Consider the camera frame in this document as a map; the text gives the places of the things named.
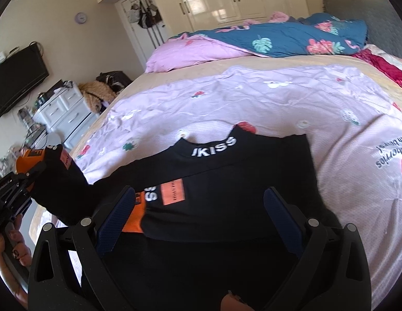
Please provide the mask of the person's left hand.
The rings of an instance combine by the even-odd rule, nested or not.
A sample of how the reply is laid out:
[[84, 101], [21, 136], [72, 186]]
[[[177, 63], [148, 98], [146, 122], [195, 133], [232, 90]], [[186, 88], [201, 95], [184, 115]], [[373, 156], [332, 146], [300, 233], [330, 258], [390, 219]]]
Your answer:
[[22, 287], [10, 266], [12, 264], [11, 258], [23, 267], [29, 267], [32, 262], [31, 250], [25, 244], [24, 237], [19, 231], [22, 218], [22, 214], [15, 218], [13, 227], [7, 232], [6, 237], [0, 233], [0, 277], [17, 302], [25, 310], [28, 310], [28, 293]]

